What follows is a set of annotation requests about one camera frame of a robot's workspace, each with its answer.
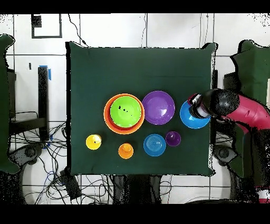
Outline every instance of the table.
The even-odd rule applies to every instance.
[[[208,167],[209,125],[201,129],[186,127],[179,116],[181,105],[196,92],[210,89],[211,59],[216,45],[204,49],[176,48],[84,48],[66,42],[67,81],[71,86],[71,151],[68,162],[71,174],[213,174]],[[116,94],[129,93],[141,101],[154,90],[167,92],[176,111],[164,125],[144,120],[130,135],[108,129],[103,119],[106,102]],[[147,155],[143,141],[149,134],[181,134],[177,147],[167,146],[158,157]],[[91,134],[99,134],[98,150],[85,145]],[[121,144],[134,148],[133,156],[124,160],[118,155]]]

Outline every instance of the black stand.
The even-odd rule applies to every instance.
[[[15,80],[14,70],[8,70],[10,97],[10,117],[15,116]],[[39,128],[40,140],[49,140],[49,106],[48,106],[48,75],[47,68],[38,68],[38,116],[36,119],[16,120],[9,123],[9,134],[16,135],[28,130]]]

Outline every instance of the blue bowl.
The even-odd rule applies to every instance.
[[[143,148],[150,156],[160,156],[166,149],[166,142],[158,134],[148,135],[143,142]]]
[[[204,119],[193,117],[189,112],[189,107],[188,101],[184,102],[181,107],[180,118],[183,124],[193,129],[199,129],[206,126],[210,121],[210,117]]]

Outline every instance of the orange cup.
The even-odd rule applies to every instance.
[[[122,145],[120,145],[119,149],[118,149],[118,154],[124,158],[124,159],[128,159],[133,155],[133,147],[129,144],[129,143],[124,143]]]
[[[116,125],[112,119],[111,119],[111,115],[110,115],[110,108],[111,108],[111,105],[112,103],[118,99],[119,97],[123,97],[123,96],[129,96],[129,97],[133,97],[134,99],[136,99],[138,101],[138,103],[140,104],[141,106],[141,117],[138,121],[138,123],[136,123],[135,125],[133,125],[132,127],[127,127],[127,128],[124,128],[124,127],[119,127],[118,125]],[[117,133],[117,134],[121,134],[121,135],[128,135],[128,134],[131,134],[135,131],[137,131],[142,123],[143,123],[143,120],[144,120],[144,108],[143,108],[143,105],[141,103],[141,101],[131,95],[131,94],[118,94],[114,97],[112,97],[105,105],[105,108],[104,108],[104,113],[103,113],[103,117],[104,117],[104,120],[105,120],[105,123],[106,125],[108,126],[109,129],[111,129],[113,132]]]

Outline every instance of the plate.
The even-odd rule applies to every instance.
[[[154,91],[142,101],[145,119],[154,125],[163,125],[175,114],[175,103],[171,96],[163,91]]]

